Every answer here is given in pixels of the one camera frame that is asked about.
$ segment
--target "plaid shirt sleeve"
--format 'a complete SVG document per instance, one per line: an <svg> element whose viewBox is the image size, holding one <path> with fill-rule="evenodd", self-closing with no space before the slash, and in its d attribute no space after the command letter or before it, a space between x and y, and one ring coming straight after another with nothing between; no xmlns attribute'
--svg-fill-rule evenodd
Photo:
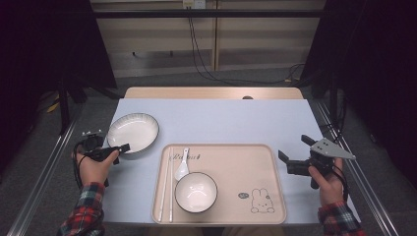
<svg viewBox="0 0 417 236"><path fill-rule="evenodd" d="M100 183L85 184L80 199L68 219L61 225L56 235L88 235L104 234L101 222L104 217L101 201L104 185Z"/></svg>
<svg viewBox="0 0 417 236"><path fill-rule="evenodd" d="M344 201L319 208L319 221L325 236L364 236L365 232Z"/></svg>

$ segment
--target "person's hand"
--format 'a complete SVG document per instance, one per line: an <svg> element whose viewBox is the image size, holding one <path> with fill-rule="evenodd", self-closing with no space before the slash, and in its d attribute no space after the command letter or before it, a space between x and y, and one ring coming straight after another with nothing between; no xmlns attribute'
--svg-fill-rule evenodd
<svg viewBox="0 0 417 236"><path fill-rule="evenodd" d="M119 156L119 151L114 150L105 160L98 162L92 160L88 156L84 157L83 154L77 153L77 163L80 163L81 161L80 177L83 181L83 185L92 182L104 184L107 179L108 169L117 156Z"/></svg>
<svg viewBox="0 0 417 236"><path fill-rule="evenodd" d="M340 170L342 168L342 163L341 158L336 158L334 160L334 165ZM341 175L340 170L334 168L334 171L339 175ZM336 176L330 173L328 176L324 177L314 166L309 167L309 172L312 178L316 180L320 186L320 201L322 207L343 201L343 185Z"/></svg>

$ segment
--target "bunny illustration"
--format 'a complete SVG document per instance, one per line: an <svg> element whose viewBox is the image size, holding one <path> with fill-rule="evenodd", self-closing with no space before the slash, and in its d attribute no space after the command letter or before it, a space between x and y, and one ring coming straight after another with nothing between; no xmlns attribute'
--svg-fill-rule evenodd
<svg viewBox="0 0 417 236"><path fill-rule="evenodd" d="M252 191L252 213L273 213L275 209L273 208L272 200L269 197L268 191L266 189L254 189Z"/></svg>

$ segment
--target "beige tray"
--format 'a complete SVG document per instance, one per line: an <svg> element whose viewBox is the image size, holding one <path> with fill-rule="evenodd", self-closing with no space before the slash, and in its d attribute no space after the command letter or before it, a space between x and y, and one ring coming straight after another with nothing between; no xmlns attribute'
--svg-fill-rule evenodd
<svg viewBox="0 0 417 236"><path fill-rule="evenodd" d="M168 166L161 221L160 203L168 164L173 149L173 172L178 168L184 148L190 148L190 172L209 175L218 189L214 205L201 213L180 208L173 196L173 221L169 222L171 167ZM273 153L264 145L169 145L163 149L153 201L152 218L160 224L279 224L286 210ZM173 189L177 181L173 177Z"/></svg>

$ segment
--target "plate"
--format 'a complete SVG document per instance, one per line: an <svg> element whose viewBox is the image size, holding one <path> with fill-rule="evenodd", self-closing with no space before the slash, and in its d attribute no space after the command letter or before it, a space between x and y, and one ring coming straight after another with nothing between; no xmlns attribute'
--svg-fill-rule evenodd
<svg viewBox="0 0 417 236"><path fill-rule="evenodd" d="M111 147L129 144L132 153L144 150L156 139L159 126L156 120L145 113L133 113L119 118L107 133L107 141Z"/></svg>

